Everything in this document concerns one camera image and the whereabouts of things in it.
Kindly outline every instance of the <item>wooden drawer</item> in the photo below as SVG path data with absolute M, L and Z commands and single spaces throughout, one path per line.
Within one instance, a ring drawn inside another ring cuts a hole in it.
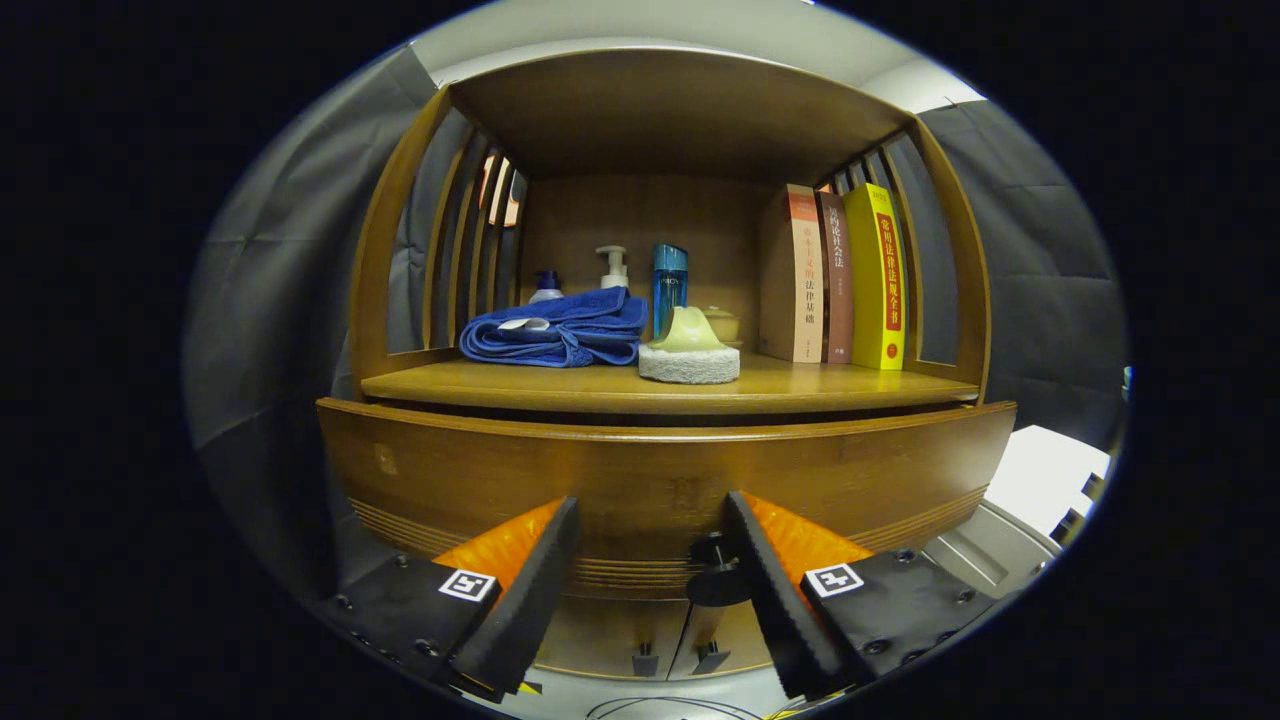
M 689 544 L 744 489 L 873 551 L 920 547 L 966 520 L 1014 404 L 872 420 L 625 428 L 486 420 L 319 401 L 334 469 L 387 542 L 436 555 L 553 498 L 579 498 L 566 592 L 684 600 Z

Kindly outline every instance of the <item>folded towel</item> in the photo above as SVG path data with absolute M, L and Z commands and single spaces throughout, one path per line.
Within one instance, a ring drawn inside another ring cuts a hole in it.
M 649 304 L 625 287 L 507 307 L 472 318 L 462 329 L 462 354 L 481 363 L 581 368 L 636 359 Z

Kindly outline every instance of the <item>blue bottle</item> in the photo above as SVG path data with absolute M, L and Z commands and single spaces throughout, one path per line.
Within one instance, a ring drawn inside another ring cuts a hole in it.
M 689 252 L 675 245 L 653 247 L 653 338 L 671 327 L 675 307 L 689 305 Z

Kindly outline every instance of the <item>yellow book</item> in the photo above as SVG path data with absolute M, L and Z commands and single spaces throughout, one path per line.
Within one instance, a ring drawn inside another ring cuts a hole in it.
M 849 258 L 854 266 L 855 365 L 901 370 L 906 343 L 902 245 L 888 191 L 867 183 L 845 196 Z

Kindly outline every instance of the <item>screw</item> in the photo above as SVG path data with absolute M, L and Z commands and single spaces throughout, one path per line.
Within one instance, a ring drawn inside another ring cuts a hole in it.
M 435 647 L 435 643 L 421 638 L 413 641 L 413 650 L 429 657 L 438 657 L 440 655 L 440 648 Z

